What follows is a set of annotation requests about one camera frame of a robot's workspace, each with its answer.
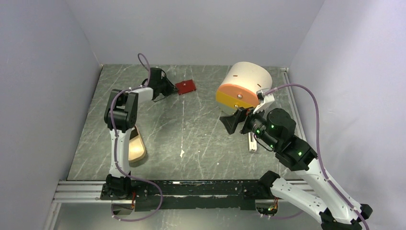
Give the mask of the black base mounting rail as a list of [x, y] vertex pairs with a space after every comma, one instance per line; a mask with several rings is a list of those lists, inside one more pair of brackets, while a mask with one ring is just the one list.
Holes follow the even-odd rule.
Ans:
[[274, 196], [258, 180], [134, 181], [123, 191], [104, 184], [100, 200], [134, 211], [163, 209], [239, 208], [255, 210]]

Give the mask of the red leather card holder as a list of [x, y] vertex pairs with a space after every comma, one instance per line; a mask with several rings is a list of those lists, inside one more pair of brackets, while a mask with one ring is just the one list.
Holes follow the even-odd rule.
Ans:
[[196, 91], [196, 86], [192, 79], [178, 82], [175, 84], [175, 87], [177, 88], [178, 95]]

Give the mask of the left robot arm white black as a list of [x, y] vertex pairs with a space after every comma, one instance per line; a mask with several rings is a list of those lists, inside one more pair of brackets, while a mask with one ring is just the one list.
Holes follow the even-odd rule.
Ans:
[[150, 68], [149, 77], [141, 85], [124, 90], [111, 91], [104, 122], [111, 138], [111, 165], [101, 192], [102, 200], [124, 200], [135, 191], [132, 186], [129, 163], [130, 136], [136, 132], [139, 104], [152, 101], [159, 95], [169, 96], [176, 92], [175, 85], [161, 68]]

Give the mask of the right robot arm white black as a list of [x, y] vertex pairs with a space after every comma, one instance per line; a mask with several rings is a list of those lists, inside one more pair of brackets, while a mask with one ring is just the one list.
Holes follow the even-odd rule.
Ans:
[[295, 135], [296, 122], [281, 108], [266, 116], [255, 114], [253, 108], [238, 108], [232, 115], [219, 120], [228, 134], [233, 134], [243, 123], [241, 134], [254, 137], [270, 147], [279, 163], [298, 175], [316, 195], [287, 182], [277, 173], [268, 171], [259, 179], [258, 191], [263, 198], [275, 196], [286, 200], [312, 216], [324, 230], [362, 230], [372, 214], [368, 204], [353, 200], [343, 189], [334, 185], [334, 179], [324, 170], [316, 151]]

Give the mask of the gold metal card tray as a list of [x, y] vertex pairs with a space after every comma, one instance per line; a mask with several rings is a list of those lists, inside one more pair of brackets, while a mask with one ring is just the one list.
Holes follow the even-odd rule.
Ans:
[[140, 161], [146, 155], [146, 148], [139, 133], [137, 126], [131, 131], [129, 139], [128, 160], [130, 163]]

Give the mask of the cream cylindrical drawer box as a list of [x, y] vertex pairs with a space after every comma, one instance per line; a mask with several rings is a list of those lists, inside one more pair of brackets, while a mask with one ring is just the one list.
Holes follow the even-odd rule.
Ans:
[[272, 77], [263, 67], [251, 62], [234, 64], [218, 87], [215, 99], [219, 108], [227, 115], [239, 107], [250, 108], [259, 105], [257, 92], [268, 91]]

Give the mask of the aluminium frame rail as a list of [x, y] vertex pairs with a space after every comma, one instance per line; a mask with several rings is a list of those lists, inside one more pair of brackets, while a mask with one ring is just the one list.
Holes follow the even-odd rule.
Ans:
[[[318, 196], [303, 180], [288, 180], [292, 185]], [[60, 181], [56, 188], [53, 202], [57, 203], [106, 203], [101, 201], [102, 181]]]

